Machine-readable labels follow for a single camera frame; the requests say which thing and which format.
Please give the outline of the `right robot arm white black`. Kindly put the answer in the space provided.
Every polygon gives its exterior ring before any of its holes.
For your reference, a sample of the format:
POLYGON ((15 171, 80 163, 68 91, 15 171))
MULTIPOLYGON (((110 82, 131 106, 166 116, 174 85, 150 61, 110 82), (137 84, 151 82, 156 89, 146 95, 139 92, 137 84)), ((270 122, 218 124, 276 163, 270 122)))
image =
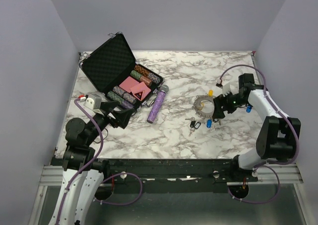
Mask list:
POLYGON ((255 148, 236 155, 230 163, 229 177, 242 180, 248 171, 266 164, 288 165, 296 160, 299 153, 301 122, 284 113, 272 100, 266 86, 256 84, 253 74, 238 77, 238 93, 233 94, 230 85, 216 84, 222 93, 213 99, 213 119, 224 119, 238 108, 255 110, 262 120, 262 127, 256 139, 255 148))

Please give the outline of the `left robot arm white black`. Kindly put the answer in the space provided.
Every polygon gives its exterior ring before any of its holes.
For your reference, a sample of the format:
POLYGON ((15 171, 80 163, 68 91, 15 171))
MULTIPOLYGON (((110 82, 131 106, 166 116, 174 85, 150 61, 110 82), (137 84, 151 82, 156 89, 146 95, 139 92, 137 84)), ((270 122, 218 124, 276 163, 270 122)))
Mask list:
POLYGON ((81 105, 87 97, 74 100, 75 105, 89 118, 72 118, 66 124, 67 147, 63 155, 62 184, 54 209, 51 225, 82 225, 95 193, 101 183, 110 178, 109 161, 98 161, 103 149, 95 151, 90 145, 96 138, 104 142, 102 131, 111 125, 126 128, 134 109, 116 111, 118 101, 103 102, 101 113, 91 116, 81 105))

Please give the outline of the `round metal keyring disc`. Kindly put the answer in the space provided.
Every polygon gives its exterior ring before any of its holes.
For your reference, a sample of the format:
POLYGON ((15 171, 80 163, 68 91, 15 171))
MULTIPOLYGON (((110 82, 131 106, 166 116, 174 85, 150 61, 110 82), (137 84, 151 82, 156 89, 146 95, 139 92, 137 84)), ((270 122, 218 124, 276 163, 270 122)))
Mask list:
POLYGON ((214 96, 197 95, 192 108, 201 118, 212 119, 215 112, 214 96))

